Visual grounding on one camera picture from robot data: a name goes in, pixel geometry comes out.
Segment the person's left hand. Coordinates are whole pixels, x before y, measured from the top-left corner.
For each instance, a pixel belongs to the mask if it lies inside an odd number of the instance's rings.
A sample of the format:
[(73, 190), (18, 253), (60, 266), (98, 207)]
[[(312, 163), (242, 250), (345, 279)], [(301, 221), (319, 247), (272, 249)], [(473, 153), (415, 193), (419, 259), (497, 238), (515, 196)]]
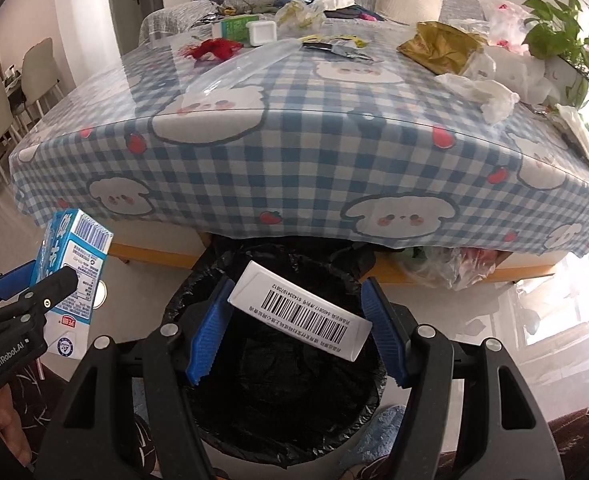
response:
[(31, 463), (32, 451), (22, 429), (20, 416), (14, 409), (8, 385), (0, 388), (0, 437), (22, 466)]

